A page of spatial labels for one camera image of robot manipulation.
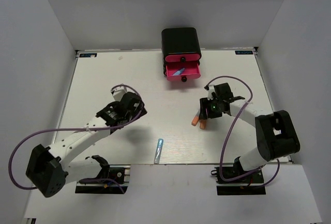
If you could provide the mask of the orange correction tape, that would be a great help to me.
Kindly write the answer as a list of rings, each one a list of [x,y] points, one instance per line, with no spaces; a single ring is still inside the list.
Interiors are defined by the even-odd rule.
[[[200,129],[205,129],[206,127],[206,120],[201,120],[200,121]]]

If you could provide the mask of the pink drawer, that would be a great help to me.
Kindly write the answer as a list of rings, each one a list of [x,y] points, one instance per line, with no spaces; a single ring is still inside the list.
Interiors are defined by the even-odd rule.
[[[198,61],[201,58],[200,53],[185,53],[185,54],[170,54],[165,57],[165,62],[176,63],[176,62],[190,62]]]
[[[197,61],[168,63],[165,68],[168,81],[187,82],[201,76]]]

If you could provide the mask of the light blue correction tape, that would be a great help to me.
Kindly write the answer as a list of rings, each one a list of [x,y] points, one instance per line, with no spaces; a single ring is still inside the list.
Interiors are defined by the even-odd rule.
[[[173,76],[180,76],[184,72],[185,68],[181,68],[173,73]]]

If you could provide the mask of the pink top drawer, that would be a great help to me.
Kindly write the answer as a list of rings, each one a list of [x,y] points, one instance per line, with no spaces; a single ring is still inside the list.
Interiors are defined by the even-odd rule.
[[[198,61],[201,58],[200,53],[185,53],[185,54],[170,54],[165,57],[165,62],[176,63],[176,62],[190,62]]]

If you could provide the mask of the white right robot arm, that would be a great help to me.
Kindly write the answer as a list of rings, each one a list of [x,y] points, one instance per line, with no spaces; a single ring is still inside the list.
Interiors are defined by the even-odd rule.
[[[225,137],[227,145],[238,120],[255,128],[256,147],[235,158],[229,175],[224,175],[224,166],[219,166],[223,182],[245,182],[267,163],[299,152],[300,143],[289,113],[285,110],[259,109],[242,96],[234,96],[228,83],[207,85],[207,97],[200,99],[199,119],[206,121],[227,114],[234,118]]]

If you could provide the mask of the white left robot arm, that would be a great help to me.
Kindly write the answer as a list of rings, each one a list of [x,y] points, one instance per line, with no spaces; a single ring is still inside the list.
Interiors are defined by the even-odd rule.
[[[140,95],[127,92],[119,101],[101,109],[80,131],[47,147],[33,148],[26,176],[44,197],[57,194],[66,184],[98,184],[118,182],[110,177],[110,165],[99,155],[88,156],[83,162],[74,159],[90,146],[124,128],[147,113]]]

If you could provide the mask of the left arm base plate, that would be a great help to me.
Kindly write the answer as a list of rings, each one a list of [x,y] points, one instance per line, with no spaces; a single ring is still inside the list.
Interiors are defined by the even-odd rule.
[[[80,180],[75,193],[97,195],[122,195],[129,186],[130,165],[107,166],[90,180]]]

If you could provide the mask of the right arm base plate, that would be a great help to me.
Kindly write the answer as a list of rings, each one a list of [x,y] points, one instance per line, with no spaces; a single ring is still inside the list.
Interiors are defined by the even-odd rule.
[[[211,176],[216,179],[216,189],[218,196],[258,196],[266,195],[264,177],[261,171],[241,178],[236,181],[226,182],[219,175],[219,167],[211,170]]]

